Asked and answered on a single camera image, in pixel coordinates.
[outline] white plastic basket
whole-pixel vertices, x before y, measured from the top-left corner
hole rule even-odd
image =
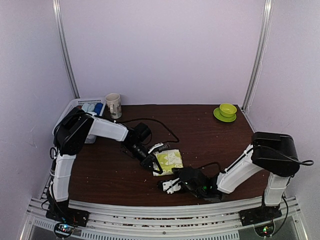
[[[61,116],[59,117],[58,121],[56,122],[56,124],[54,125],[54,128],[52,130],[52,135],[54,135],[54,130],[55,127],[58,125],[58,123],[60,123],[62,121],[62,119],[64,119],[65,116],[67,116],[67,114],[76,106],[82,106],[83,104],[98,104],[98,103],[102,103],[102,109],[101,112],[99,114],[99,116],[102,116],[102,114],[104,113],[105,107],[106,107],[106,100],[105,97],[91,97],[91,98],[77,98],[77,99],[73,99],[69,102],[69,104],[66,106],[66,108],[64,109],[63,113],[61,114]],[[85,143],[86,144],[93,144],[96,141],[96,136],[90,136],[88,135]]]

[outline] dark brown tabletop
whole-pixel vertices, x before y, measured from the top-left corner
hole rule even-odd
[[[233,163],[251,142],[253,134],[247,120],[238,108],[237,119],[232,123],[221,122],[213,117],[218,105],[128,105],[122,106],[119,121],[134,118],[154,118],[165,123],[179,138],[171,143],[171,149],[179,149],[185,167],[200,167],[219,162],[223,168]],[[141,121],[153,133],[150,145],[173,136],[160,124]],[[127,123],[134,127],[138,122]],[[85,144],[74,161],[69,184],[71,200],[122,206],[185,206],[207,204],[190,193],[167,194],[157,188],[159,180],[173,179],[173,175],[153,176],[121,152],[121,143],[97,137],[94,144]],[[219,172],[215,165],[203,169],[213,177]],[[226,201],[261,196],[267,186],[269,174],[260,171],[233,193]]]

